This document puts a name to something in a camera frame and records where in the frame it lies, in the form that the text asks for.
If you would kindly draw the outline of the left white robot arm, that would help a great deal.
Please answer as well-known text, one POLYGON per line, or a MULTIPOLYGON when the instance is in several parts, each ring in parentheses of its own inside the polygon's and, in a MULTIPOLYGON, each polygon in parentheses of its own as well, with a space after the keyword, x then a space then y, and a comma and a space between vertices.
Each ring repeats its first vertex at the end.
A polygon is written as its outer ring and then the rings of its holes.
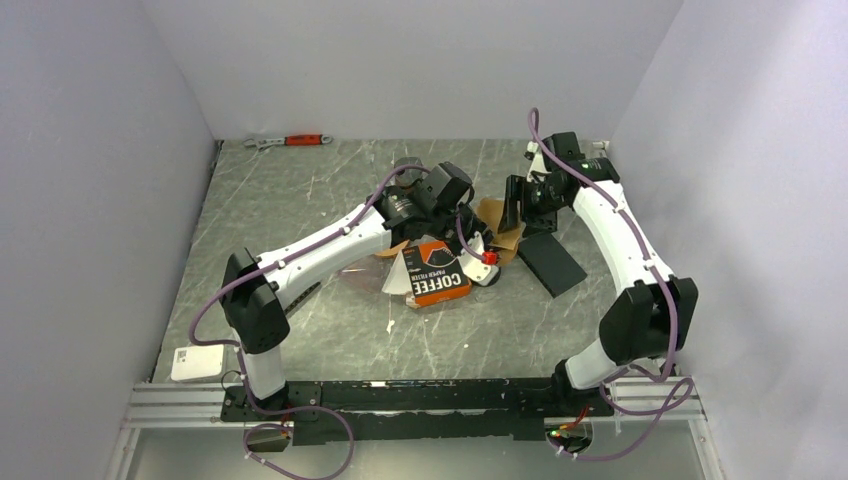
POLYGON ((453 163, 431 169, 409 163, 394 168, 364 203, 329 226, 260 255, 246 249, 232 254, 219 302, 240 349, 248 407, 264 420, 285 411, 286 310, 341 268, 429 236, 446 244, 464 278, 480 286, 496 282, 493 234, 471 208, 472 197, 470 177, 453 163))

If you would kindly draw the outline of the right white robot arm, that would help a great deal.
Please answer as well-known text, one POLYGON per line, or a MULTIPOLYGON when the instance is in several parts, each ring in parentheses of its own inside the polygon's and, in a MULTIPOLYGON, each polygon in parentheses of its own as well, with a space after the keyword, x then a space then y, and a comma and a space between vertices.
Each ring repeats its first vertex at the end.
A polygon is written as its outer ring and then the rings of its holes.
POLYGON ((585 272, 554 236, 558 214, 572 210, 588 227, 614 282, 616 299, 596 339, 561 361, 551 401, 574 415, 590 391, 623 367, 645 358, 670 361, 685 344, 698 289, 660 258, 635 220, 620 176, 606 157, 589 158, 573 132, 528 143, 530 168, 505 184, 501 233, 522 231, 517 254, 545 289, 558 296, 585 272))

